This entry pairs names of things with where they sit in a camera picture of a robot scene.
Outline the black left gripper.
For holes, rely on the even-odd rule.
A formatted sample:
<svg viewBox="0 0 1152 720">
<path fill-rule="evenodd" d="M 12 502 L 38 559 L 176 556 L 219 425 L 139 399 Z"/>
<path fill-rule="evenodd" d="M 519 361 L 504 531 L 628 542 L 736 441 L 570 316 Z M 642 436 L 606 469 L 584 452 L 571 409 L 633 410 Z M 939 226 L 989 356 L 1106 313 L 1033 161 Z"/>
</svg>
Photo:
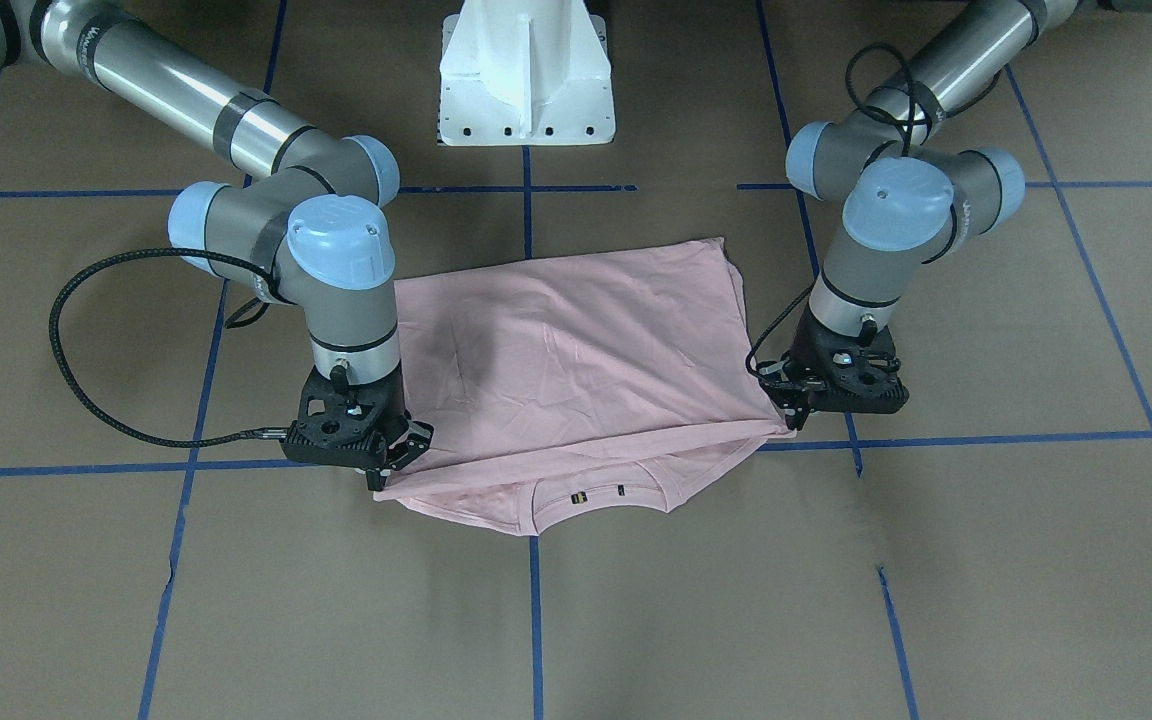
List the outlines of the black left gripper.
<svg viewBox="0 0 1152 720">
<path fill-rule="evenodd" d="M 758 381 L 799 432 L 812 414 L 897 414 L 910 393 L 890 331 L 861 324 L 861 336 L 838 334 L 805 311 L 780 361 L 758 364 Z"/>
</svg>

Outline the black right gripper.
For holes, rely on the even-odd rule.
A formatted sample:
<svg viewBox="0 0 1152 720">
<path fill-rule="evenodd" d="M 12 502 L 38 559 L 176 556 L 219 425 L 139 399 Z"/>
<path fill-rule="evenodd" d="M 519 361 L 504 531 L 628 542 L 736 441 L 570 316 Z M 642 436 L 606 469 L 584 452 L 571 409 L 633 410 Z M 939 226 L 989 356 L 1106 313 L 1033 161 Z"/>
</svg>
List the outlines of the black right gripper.
<svg viewBox="0 0 1152 720">
<path fill-rule="evenodd" d="M 308 373 L 283 454 L 306 464 L 365 470 L 369 491 L 382 492 L 389 470 L 402 470 L 429 450 L 434 427 L 407 414 L 402 366 L 361 386 L 342 376 L 339 369 Z"/>
</svg>

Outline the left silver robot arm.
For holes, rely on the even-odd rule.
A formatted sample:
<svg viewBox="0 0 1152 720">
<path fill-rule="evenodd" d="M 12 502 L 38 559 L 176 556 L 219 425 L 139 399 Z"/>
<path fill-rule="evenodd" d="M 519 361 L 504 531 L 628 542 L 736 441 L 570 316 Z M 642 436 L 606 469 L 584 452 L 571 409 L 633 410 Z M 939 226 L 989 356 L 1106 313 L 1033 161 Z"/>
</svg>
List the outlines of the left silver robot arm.
<svg viewBox="0 0 1152 720">
<path fill-rule="evenodd" d="M 812 414 L 897 414 L 905 406 L 890 318 L 916 270 L 995 232 L 1026 192 L 1010 152 L 946 154 L 925 142 L 1075 10 L 1074 1 L 970 1 L 914 56 L 870 44 L 864 54 L 896 60 L 890 78 L 869 94 L 847 82 L 851 113 L 791 137 L 788 182 L 842 211 L 812 286 L 791 301 L 803 314 L 790 347 L 778 361 L 746 361 L 787 429 L 804 429 Z"/>
</svg>

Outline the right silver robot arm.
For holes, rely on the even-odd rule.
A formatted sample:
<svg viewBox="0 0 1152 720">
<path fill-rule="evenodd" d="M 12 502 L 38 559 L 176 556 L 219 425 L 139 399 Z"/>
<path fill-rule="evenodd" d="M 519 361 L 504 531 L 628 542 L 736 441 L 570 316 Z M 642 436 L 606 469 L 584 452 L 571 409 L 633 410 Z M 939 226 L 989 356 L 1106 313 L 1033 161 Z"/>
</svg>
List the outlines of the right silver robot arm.
<svg viewBox="0 0 1152 720">
<path fill-rule="evenodd" d="M 88 396 L 61 346 L 60 323 L 73 293 L 100 272 L 180 258 L 250 287 L 253 314 L 298 306 L 314 361 L 291 423 L 200 438 L 195 447 L 276 442 L 288 460 L 353 469 L 376 492 L 429 450 L 433 429 L 412 419 L 404 401 L 396 252 L 384 213 L 401 172 L 388 146 L 321 131 L 118 1 L 0 1 L 0 69 L 29 63 L 122 97 L 250 179 L 183 188 L 166 220 L 169 247 L 109 256 L 61 288 L 47 320 L 52 356 L 90 414 L 147 445 L 173 446 Z"/>
</svg>

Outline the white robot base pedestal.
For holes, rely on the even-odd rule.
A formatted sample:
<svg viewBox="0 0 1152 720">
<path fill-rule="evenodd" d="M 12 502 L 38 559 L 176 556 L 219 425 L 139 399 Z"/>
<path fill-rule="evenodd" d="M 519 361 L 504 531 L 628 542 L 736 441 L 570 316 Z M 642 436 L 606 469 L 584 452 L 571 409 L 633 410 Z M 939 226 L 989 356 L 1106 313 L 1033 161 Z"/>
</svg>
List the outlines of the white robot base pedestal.
<svg viewBox="0 0 1152 720">
<path fill-rule="evenodd" d="M 438 141 L 588 146 L 616 137 L 607 1 L 467 1 L 442 22 Z"/>
</svg>

